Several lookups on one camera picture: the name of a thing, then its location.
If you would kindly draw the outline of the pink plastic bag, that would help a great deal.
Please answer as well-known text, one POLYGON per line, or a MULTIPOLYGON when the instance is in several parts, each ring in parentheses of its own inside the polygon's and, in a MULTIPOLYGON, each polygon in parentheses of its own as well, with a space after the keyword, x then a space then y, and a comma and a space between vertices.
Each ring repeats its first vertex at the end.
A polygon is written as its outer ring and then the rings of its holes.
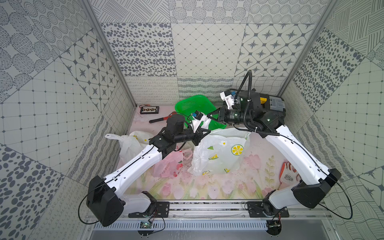
POLYGON ((165 159, 152 166, 150 172, 155 178, 176 178, 192 157, 192 149, 172 152, 165 159))

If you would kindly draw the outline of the lemon print plastic bag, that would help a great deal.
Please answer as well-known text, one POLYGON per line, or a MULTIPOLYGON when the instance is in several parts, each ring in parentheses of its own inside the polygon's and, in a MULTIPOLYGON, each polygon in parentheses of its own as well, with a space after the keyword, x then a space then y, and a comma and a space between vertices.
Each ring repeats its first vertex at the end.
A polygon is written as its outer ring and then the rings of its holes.
POLYGON ((121 151, 119 154, 120 160, 126 164, 136 155, 138 155, 148 144, 153 134, 134 131, 129 135, 118 136, 115 134, 106 134, 105 138, 109 140, 117 140, 121 151))

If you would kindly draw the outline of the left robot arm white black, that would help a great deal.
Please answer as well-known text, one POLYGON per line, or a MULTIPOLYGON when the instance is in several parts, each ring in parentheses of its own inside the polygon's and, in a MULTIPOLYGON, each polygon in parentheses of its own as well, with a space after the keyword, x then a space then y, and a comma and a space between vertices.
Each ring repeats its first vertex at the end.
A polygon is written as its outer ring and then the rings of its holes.
POLYGON ((175 114, 167 119, 167 125, 152 137, 149 144, 118 170, 101 178, 94 177, 83 202, 97 218, 98 223, 107 227, 126 214, 143 214, 152 217, 157 211, 157 200, 148 192, 124 197, 125 191, 144 172, 176 150, 177 144, 191 141, 198 146, 211 131, 211 119, 196 111, 189 124, 185 116, 175 114))

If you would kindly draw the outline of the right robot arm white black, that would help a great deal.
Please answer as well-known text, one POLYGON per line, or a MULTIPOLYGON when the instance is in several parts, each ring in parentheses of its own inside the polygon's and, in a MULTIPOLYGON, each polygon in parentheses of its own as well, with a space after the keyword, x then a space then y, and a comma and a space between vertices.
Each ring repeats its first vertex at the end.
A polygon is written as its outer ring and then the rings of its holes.
POLYGON ((223 105, 208 114, 210 119, 221 124, 245 125, 245 131, 259 134, 277 148, 301 177, 295 186, 267 194, 263 200, 267 214, 298 204, 309 209, 318 206, 341 173, 322 164, 292 135, 285 125, 284 100, 254 90, 226 90, 220 98, 223 105))

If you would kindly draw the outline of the green plastic basket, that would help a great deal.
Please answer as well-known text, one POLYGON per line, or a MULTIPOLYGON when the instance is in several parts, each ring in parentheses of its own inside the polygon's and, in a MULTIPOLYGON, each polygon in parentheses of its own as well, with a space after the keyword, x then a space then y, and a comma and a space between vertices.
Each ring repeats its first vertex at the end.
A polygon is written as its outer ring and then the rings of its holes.
POLYGON ((217 107, 215 107, 214 104, 203 95, 192 96, 185 100, 179 101, 175 105, 175 111, 186 116, 190 116, 195 111, 199 111, 207 115, 216 109, 217 107))

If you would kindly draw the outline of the red pipe wrench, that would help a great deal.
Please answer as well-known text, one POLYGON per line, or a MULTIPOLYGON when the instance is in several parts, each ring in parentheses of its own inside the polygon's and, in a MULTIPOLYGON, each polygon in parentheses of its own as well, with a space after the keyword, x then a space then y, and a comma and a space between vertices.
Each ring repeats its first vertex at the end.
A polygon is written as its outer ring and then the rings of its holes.
POLYGON ((162 117, 162 118, 158 118, 158 119, 153 119, 153 120, 149 120, 149 123, 150 124, 153 124, 153 123, 157 123, 157 122, 162 122, 162 121, 166 121, 168 118, 170 118, 171 116, 174 116, 176 115, 177 113, 175 111, 171 112, 168 116, 166 117, 162 117))

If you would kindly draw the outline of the black screw bit case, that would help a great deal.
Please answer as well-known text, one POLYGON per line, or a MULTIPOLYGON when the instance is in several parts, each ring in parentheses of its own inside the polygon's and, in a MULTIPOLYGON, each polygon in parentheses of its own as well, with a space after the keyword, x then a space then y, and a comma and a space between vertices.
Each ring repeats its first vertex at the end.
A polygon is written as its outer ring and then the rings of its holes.
POLYGON ((140 114, 141 115, 155 115, 160 112, 159 106, 141 106, 140 114))

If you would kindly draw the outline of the red white work glove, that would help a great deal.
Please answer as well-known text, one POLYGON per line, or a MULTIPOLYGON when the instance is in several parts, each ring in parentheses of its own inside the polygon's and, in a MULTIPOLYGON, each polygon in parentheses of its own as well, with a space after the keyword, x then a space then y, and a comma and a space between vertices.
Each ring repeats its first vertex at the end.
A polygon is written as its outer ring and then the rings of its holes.
POLYGON ((290 162, 284 162, 279 175, 280 188, 286 188, 297 185, 301 177, 290 162))

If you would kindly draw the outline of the aluminium front rail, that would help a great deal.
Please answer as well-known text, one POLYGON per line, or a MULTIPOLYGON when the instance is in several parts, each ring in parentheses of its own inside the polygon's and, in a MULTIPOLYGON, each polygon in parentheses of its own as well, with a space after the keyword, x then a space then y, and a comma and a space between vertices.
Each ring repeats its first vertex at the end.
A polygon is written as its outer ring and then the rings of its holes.
POLYGON ((104 222, 107 226, 118 220, 150 219, 156 220, 239 220, 255 219, 277 221, 281 220, 330 220, 331 213, 324 207, 317 206, 314 209, 306 208, 302 205, 285 207, 290 216, 288 218, 251 218, 245 209, 245 203, 249 201, 261 200, 157 200, 157 202, 170 202, 168 218, 149 217, 149 218, 129 218, 128 212, 120 215, 115 214, 113 218, 104 222))

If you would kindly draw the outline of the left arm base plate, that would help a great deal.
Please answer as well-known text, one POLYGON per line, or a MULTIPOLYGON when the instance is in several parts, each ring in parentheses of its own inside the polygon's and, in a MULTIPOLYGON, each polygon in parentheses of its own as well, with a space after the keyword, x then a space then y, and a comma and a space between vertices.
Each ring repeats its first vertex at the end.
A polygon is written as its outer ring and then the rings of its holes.
POLYGON ((170 202, 156 202, 150 204, 149 208, 143 213, 131 213, 129 218, 149 218, 159 217, 168 218, 170 211, 170 202))

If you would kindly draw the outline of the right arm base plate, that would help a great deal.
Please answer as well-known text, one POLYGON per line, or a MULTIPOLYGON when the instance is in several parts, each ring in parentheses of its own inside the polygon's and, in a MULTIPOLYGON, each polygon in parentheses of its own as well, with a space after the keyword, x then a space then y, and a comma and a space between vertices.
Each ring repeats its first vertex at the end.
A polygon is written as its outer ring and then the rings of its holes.
POLYGON ((245 209, 249 212, 251 218, 288 218, 290 216, 287 208, 278 210, 272 205, 262 201, 246 202, 245 209))

